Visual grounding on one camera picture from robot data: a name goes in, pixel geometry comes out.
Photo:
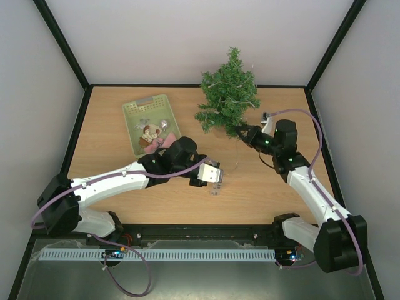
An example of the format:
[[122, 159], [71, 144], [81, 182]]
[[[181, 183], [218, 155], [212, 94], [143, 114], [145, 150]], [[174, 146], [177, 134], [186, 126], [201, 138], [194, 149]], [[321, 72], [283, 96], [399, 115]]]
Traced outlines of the small green christmas tree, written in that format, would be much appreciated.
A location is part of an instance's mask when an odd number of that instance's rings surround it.
[[236, 138], [234, 128], [248, 125], [244, 117], [247, 110], [261, 105], [255, 75], [244, 70], [240, 53], [238, 48], [230, 47], [225, 63], [214, 72], [202, 73], [200, 87], [205, 102], [198, 105], [199, 111], [194, 118], [199, 121], [204, 133], [220, 128], [227, 137]]

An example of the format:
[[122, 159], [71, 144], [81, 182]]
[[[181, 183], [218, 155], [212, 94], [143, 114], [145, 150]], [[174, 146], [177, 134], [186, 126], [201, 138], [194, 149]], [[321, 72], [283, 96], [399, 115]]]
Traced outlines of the green plastic basket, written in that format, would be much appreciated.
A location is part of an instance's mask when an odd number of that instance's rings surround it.
[[122, 105], [131, 146], [137, 158], [167, 148], [181, 137], [169, 99], [165, 94]]

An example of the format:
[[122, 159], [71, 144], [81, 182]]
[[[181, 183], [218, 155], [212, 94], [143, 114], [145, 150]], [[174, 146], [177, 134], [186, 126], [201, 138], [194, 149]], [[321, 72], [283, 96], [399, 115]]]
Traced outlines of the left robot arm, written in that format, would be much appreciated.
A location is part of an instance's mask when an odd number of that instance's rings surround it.
[[54, 176], [37, 200], [38, 212], [48, 235], [71, 232], [105, 238], [120, 225], [116, 214], [92, 210], [91, 205], [133, 190], [167, 183], [173, 177], [188, 178], [191, 186], [203, 187], [221, 180], [219, 164], [197, 152], [196, 143], [183, 136], [161, 146], [120, 169], [97, 176], [69, 179]]

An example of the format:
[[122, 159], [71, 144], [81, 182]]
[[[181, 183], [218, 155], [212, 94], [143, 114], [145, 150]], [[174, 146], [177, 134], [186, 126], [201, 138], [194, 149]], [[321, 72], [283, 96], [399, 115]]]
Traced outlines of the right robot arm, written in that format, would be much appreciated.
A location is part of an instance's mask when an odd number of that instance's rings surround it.
[[259, 126], [238, 126], [235, 130], [250, 148], [272, 156], [274, 170], [299, 194], [317, 222], [309, 224], [297, 214], [278, 216], [273, 239], [281, 245], [298, 242], [314, 254], [325, 273], [353, 267], [361, 272], [368, 247], [366, 220], [353, 216], [321, 184], [309, 161], [298, 151], [295, 122], [279, 120], [273, 135]]

